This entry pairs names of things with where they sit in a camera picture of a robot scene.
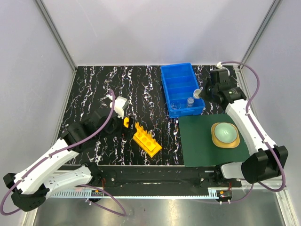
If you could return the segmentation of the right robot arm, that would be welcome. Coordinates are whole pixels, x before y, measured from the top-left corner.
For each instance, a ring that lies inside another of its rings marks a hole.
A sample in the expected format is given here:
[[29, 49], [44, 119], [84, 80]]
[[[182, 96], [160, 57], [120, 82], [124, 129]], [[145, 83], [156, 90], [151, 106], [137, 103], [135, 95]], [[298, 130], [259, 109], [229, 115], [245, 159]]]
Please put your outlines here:
[[250, 184], [281, 177], [285, 184], [284, 166], [288, 157], [285, 146], [278, 146], [255, 118], [249, 99], [230, 81], [226, 68], [214, 69], [206, 80], [201, 97], [218, 103], [233, 120], [249, 151], [244, 162], [231, 162], [220, 166], [214, 182], [225, 186], [232, 178], [244, 179]]

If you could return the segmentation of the clear round flask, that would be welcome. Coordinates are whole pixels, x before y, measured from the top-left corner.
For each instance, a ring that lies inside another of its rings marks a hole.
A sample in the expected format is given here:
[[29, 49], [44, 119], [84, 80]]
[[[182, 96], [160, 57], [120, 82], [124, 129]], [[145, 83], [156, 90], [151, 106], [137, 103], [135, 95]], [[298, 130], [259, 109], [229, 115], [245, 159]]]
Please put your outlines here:
[[172, 108], [172, 110], [179, 110], [179, 109], [181, 109], [181, 103], [179, 102], [179, 101], [172, 101], [171, 102], [171, 108]]

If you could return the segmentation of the small clear vial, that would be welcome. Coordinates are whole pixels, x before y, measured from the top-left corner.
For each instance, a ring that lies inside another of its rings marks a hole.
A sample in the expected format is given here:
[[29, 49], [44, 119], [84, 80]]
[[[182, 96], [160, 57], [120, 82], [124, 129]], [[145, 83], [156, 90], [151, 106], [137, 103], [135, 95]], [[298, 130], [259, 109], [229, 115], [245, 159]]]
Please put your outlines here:
[[187, 108], [193, 107], [194, 102], [195, 102], [195, 99], [194, 99], [193, 97], [189, 97], [189, 98], [187, 99]]

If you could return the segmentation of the yellow test tube rack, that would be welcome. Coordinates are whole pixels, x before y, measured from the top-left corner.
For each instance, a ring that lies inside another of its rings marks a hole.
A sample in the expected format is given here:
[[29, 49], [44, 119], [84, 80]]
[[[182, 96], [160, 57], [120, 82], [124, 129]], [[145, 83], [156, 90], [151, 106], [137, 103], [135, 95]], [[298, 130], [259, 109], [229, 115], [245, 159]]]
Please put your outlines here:
[[148, 131], [143, 128], [138, 122], [135, 123], [136, 132], [133, 135], [133, 140], [152, 158], [157, 154], [162, 146], [155, 140], [148, 137]]

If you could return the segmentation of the blue plastic compartment bin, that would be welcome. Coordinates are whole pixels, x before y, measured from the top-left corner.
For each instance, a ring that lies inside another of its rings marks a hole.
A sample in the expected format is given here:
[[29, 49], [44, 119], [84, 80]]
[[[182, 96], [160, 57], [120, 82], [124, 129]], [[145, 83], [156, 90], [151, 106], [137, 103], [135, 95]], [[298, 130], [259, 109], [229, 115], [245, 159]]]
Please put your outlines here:
[[[169, 117], [202, 114], [205, 102], [201, 98], [195, 99], [193, 107], [187, 108], [187, 99], [193, 97], [194, 90], [199, 88], [192, 65], [190, 63], [163, 65], [160, 70]], [[181, 109], [172, 110], [171, 102], [175, 100], [181, 103]]]

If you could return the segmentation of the white round cap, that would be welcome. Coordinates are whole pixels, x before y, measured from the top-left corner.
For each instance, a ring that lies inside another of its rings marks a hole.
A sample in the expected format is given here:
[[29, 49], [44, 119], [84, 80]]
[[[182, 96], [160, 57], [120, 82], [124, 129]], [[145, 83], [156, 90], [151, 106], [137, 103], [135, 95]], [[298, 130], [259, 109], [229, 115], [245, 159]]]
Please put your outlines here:
[[201, 93], [202, 93], [201, 89], [194, 90], [194, 92], [193, 92], [193, 98], [194, 99], [200, 99], [201, 98]]

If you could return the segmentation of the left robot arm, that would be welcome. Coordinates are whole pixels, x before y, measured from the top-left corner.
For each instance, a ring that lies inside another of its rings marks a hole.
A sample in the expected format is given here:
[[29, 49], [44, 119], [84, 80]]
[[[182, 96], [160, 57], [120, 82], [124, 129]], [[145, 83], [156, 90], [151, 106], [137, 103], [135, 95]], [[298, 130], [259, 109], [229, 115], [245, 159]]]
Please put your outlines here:
[[18, 210], [31, 211], [51, 195], [73, 186], [97, 186], [105, 182], [96, 163], [84, 163], [76, 170], [60, 175], [52, 174], [68, 160], [91, 148], [98, 138], [122, 135], [133, 129], [134, 120], [124, 126], [125, 111], [120, 107], [98, 109], [80, 122], [73, 123], [55, 144], [30, 167], [20, 173], [3, 177], [8, 195]]

